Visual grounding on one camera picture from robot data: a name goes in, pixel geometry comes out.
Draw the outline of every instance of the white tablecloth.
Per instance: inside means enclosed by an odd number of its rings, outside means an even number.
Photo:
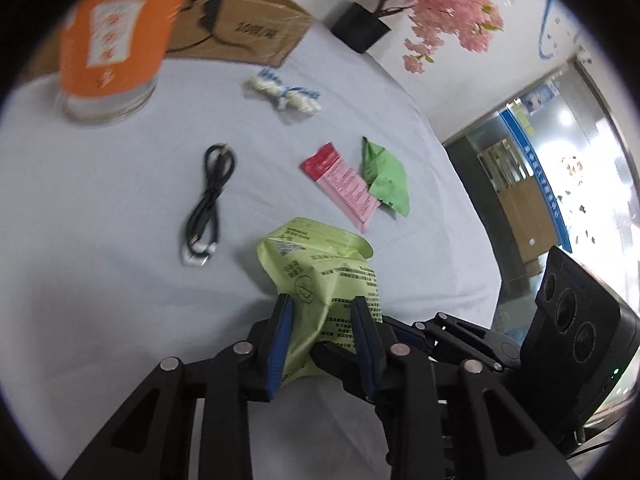
[[[59,476],[159,360],[213,356],[268,317],[276,290],[255,254],[261,237],[295,216],[354,230],[298,167],[326,142],[358,168],[367,136],[408,173],[408,218],[379,210],[366,233],[383,312],[491,323],[500,285],[491,245],[406,93],[320,26],[279,71],[321,92],[319,114],[274,110],[243,87],[257,71],[165,61],[149,104],[103,128],[61,115],[55,76],[18,89],[4,110],[0,381]],[[205,267],[183,267],[181,225],[217,142],[238,160],[219,199],[221,243]],[[250,425],[256,479],[388,478],[372,408],[332,378],[295,381],[252,405]]]

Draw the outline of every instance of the orange label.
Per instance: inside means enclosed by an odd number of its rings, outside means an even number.
[[[71,95],[131,90],[160,68],[183,0],[81,0],[62,33],[60,82]]]

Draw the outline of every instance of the yellow-green plastic bag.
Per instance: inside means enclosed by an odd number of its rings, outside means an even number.
[[[354,351],[350,304],[364,296],[373,319],[382,321],[376,275],[366,260],[369,243],[355,233],[307,218],[294,218],[258,244],[258,259],[296,305],[283,380],[320,373],[309,351],[333,341]]]

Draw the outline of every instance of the black cable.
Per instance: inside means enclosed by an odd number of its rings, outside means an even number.
[[[193,6],[197,1],[198,0],[189,0],[189,3],[187,4],[187,6],[181,8],[179,12],[187,12],[188,10],[193,9]],[[205,30],[207,30],[209,32],[209,35],[206,38],[202,38],[201,40],[195,41],[194,43],[191,43],[185,46],[168,48],[166,51],[167,54],[175,54],[177,52],[182,52],[183,50],[189,50],[190,48],[199,46],[209,40],[213,40],[216,43],[225,45],[225,46],[236,46],[250,52],[251,54],[255,54],[255,51],[249,45],[226,41],[226,40],[223,40],[222,38],[219,38],[216,35],[214,28],[216,26],[216,21],[218,20],[218,13],[220,12],[220,2],[222,0],[217,0],[218,3],[214,4],[212,6],[212,9],[207,9],[207,4],[212,1],[213,0],[209,0],[202,6],[203,16],[198,20],[198,25],[200,25]]]
[[[211,156],[218,152],[216,160],[211,162]],[[218,208],[216,200],[222,193],[222,189],[231,178],[236,168],[236,159],[233,152],[226,144],[211,146],[204,154],[204,173],[206,187],[200,203],[195,207],[184,229],[184,247],[187,249],[185,263],[189,258],[196,258],[197,264],[203,265],[213,254],[220,238],[220,224],[218,221]],[[198,243],[210,223],[209,244],[204,250],[196,250],[194,245]]]

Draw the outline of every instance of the blue stripe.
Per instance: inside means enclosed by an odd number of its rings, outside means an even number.
[[[291,338],[291,331],[293,330],[293,310],[294,304],[290,296],[285,296],[286,300],[282,311],[280,313],[280,319],[278,320],[278,327],[273,335],[273,342],[271,343],[271,351],[267,357],[267,377],[265,390],[270,399],[275,397],[280,385],[282,384],[282,373],[284,371],[284,363],[287,360],[287,351],[289,350],[289,339]]]
[[[540,59],[551,59],[553,54],[545,54],[542,52],[542,41],[545,39],[546,20],[549,19],[549,11],[553,0],[546,0],[545,11],[542,13],[542,22],[540,23],[540,34],[538,35],[538,55]]]
[[[564,219],[562,218],[562,213],[560,212],[558,201],[556,200],[556,194],[553,192],[551,184],[546,179],[545,171],[542,169],[540,160],[536,155],[536,150],[533,149],[533,146],[529,142],[529,137],[527,137],[527,134],[524,132],[513,113],[511,113],[511,110],[507,108],[506,110],[501,111],[500,117],[507,125],[513,139],[518,143],[520,149],[524,152],[525,157],[533,168],[533,176],[538,182],[538,187],[542,192],[542,196],[545,197],[546,208],[549,209],[549,214],[551,215],[551,220],[554,223],[556,235],[558,236],[558,240],[560,241],[562,248],[568,253],[571,253],[572,248],[571,242],[569,241],[569,233],[567,232],[566,225],[564,224]],[[545,193],[545,186],[548,186],[549,189],[551,189],[550,193]]]

